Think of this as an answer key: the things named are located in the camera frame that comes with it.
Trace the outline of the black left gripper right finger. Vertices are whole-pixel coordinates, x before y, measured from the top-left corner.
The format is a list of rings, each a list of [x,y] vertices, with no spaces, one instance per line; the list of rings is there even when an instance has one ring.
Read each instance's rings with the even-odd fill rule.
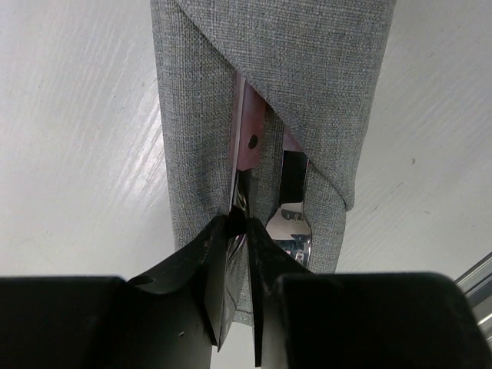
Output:
[[[261,368],[489,368],[463,292],[435,273],[315,274],[247,225]]]

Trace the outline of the pink handled knife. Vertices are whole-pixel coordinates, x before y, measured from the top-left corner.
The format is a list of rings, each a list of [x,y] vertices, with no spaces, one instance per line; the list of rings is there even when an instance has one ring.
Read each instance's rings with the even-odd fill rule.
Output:
[[[266,109],[265,100],[242,75],[237,75],[233,103],[230,162],[232,183],[228,215],[228,256],[224,297],[232,308],[238,304],[246,261],[246,220],[251,214],[252,171],[259,164]]]

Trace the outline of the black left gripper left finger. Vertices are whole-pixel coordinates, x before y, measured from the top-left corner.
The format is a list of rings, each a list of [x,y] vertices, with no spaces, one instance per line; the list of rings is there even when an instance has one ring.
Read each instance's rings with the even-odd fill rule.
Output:
[[[226,218],[124,280],[1,280],[3,368],[207,368],[221,331]]]

